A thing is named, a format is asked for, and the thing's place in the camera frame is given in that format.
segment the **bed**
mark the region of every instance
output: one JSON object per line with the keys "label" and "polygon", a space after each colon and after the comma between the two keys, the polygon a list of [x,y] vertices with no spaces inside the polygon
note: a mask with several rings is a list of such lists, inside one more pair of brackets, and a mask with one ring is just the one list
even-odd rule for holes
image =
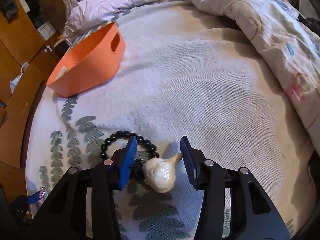
{"label": "bed", "polygon": [[[285,0],[272,0],[263,13],[251,8],[267,0],[228,0],[230,10],[225,0],[125,1],[106,4],[115,12],[110,9],[109,18],[100,19],[104,22],[67,22],[67,31],[77,25],[76,32],[67,35],[76,44],[115,21],[126,50],[118,73],[105,84],[71,98],[44,90],[30,132],[28,193],[40,187],[50,191],[71,166],[94,167],[100,145],[117,130],[150,139],[164,158],[179,152],[179,138],[187,135],[221,166],[248,167],[294,236],[317,202],[308,162],[318,150],[319,79],[313,75],[319,73],[319,37],[291,20],[296,11]],[[79,8],[90,6],[85,3]],[[268,24],[266,16],[283,17],[290,23],[286,28],[298,32],[287,35],[280,21],[278,29],[268,29],[273,23]],[[281,39],[272,35],[270,46],[258,27],[281,33]],[[295,36],[301,43],[293,43]],[[299,66],[312,66],[298,75],[292,71],[295,53]],[[311,79],[305,78],[306,72]],[[310,80],[317,85],[310,86]],[[113,144],[107,153],[124,144]],[[145,156],[139,149],[137,158]],[[143,181],[131,180],[115,192],[115,202],[123,239],[192,239],[202,193],[189,185],[180,163],[171,192],[157,194]],[[38,208],[32,206],[33,214]],[[87,235],[92,236],[90,205],[87,214]],[[226,191],[224,237],[229,220]]]}

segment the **cabinet door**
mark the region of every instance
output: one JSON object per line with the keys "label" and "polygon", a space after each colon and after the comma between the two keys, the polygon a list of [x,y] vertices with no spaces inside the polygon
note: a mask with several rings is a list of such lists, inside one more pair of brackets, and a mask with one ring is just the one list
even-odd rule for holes
{"label": "cabinet door", "polygon": [[10,81],[20,75],[20,65],[0,41],[0,100],[7,104],[10,96]]}
{"label": "cabinet door", "polygon": [[15,60],[22,65],[33,59],[44,45],[44,40],[33,26],[19,0],[16,0],[16,3],[19,11],[10,22],[0,12],[0,40]]}
{"label": "cabinet door", "polygon": [[3,107],[0,107],[0,126],[1,126],[2,121],[4,119],[4,115],[5,115],[5,109]]}
{"label": "cabinet door", "polygon": [[60,57],[54,52],[54,45],[57,43],[57,41],[59,41],[59,36],[60,33],[55,32],[54,34],[52,34],[52,36],[45,42],[45,47],[48,49],[49,53],[51,54],[52,57],[54,57],[54,59],[59,62],[60,61]]}
{"label": "cabinet door", "polygon": [[18,195],[27,195],[25,172],[0,162],[0,182],[8,203]]}
{"label": "cabinet door", "polygon": [[48,80],[57,63],[48,49],[41,48],[29,65],[36,66],[42,72],[44,80]]}
{"label": "cabinet door", "polygon": [[42,82],[42,73],[30,64],[5,108],[0,126],[0,162],[17,169],[20,168],[22,139],[29,111]]}

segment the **white bedsheet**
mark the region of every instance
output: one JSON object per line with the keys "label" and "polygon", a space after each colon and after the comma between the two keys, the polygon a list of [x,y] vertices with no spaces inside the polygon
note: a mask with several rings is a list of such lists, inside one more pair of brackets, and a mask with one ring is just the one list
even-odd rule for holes
{"label": "white bedsheet", "polygon": [[[71,166],[94,166],[101,143],[117,130],[150,139],[162,157],[178,152],[187,135],[221,166],[248,167],[294,234],[314,208],[307,168],[314,149],[244,33],[228,18],[188,2],[134,8],[117,23],[126,50],[112,80],[68,100],[45,90],[28,147],[28,193],[52,189]],[[116,142],[108,154],[124,145]],[[155,194],[131,181],[115,201],[123,239],[192,239],[202,193],[193,190],[180,163],[170,193]],[[226,219],[229,208],[227,194]]]}

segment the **garlic bulb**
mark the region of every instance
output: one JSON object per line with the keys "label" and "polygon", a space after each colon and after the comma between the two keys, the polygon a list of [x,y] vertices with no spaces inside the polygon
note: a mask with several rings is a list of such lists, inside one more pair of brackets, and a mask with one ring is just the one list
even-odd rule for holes
{"label": "garlic bulb", "polygon": [[146,161],[142,166],[146,182],[159,193],[168,192],[174,186],[176,180],[175,167],[181,159],[182,153],[176,153],[166,160],[152,158]]}

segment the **orange basket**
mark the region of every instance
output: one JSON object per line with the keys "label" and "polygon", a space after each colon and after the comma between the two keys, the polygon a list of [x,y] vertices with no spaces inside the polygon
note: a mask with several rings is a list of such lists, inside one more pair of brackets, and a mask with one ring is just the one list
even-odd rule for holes
{"label": "orange basket", "polygon": [[102,84],[118,71],[124,48],[118,27],[108,24],[69,49],[46,85],[63,97],[70,97]]}

